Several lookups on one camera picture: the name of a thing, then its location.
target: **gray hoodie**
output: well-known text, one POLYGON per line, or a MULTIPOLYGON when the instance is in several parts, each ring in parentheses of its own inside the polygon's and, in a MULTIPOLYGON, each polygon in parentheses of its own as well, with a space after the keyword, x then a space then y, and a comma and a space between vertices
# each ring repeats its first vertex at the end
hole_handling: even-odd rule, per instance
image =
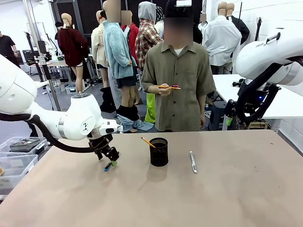
POLYGON ((156 20, 156 4, 149 1, 141 2, 138 8, 138 18, 156 20))

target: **plaid shirt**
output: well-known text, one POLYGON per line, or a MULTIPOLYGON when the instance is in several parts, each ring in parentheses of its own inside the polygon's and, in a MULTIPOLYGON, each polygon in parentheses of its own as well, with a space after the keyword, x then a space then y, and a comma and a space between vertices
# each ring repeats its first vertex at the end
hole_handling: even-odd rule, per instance
POLYGON ((161 39, 154 28, 153 21, 140 19, 139 33, 136 38, 136 57, 138 59, 138 67, 143 72, 145 64, 145 56, 150 48, 162 43, 161 39))

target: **red shirt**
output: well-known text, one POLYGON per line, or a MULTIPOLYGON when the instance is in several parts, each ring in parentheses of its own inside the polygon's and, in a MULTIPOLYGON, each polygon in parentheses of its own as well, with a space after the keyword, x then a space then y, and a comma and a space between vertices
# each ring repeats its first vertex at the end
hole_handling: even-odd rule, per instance
MULTIPOLYGON (((122 25, 121 28, 123 31, 125 31, 127 25, 122 25)), ((129 47, 131 49, 131 54, 132 56, 134 57, 134 59, 136 60, 136 63, 138 65, 138 60, 137 60, 137 57, 136 57, 136 46, 135 46, 135 42, 136 42, 136 38, 137 38, 137 35, 139 33, 139 29, 138 27, 132 23, 129 27, 130 29, 130 35, 129 35, 129 47)))
POLYGON ((89 56, 88 42, 73 28, 61 29, 58 32, 58 45, 68 66, 75 67, 89 56))

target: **silver pen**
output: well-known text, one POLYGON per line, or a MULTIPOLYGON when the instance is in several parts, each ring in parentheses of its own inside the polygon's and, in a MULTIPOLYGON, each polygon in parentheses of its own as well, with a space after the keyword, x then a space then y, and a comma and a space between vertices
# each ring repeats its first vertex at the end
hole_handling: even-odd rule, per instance
POLYGON ((197 173, 197 168, 196 168, 196 163, 195 163, 195 158, 194 158, 194 154, 192 151, 190 151, 190 158, 191 158, 191 165, 193 167, 193 171, 196 174, 197 173))

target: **black t-shirt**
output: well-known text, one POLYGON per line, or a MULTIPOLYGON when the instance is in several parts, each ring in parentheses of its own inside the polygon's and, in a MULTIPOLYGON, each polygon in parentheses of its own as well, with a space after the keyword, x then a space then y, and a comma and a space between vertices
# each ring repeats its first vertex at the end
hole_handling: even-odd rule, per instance
POLYGON ((11 48, 15 43, 11 40, 9 36, 2 36, 0 37, 0 54, 4 57, 13 57, 14 52, 11 48))

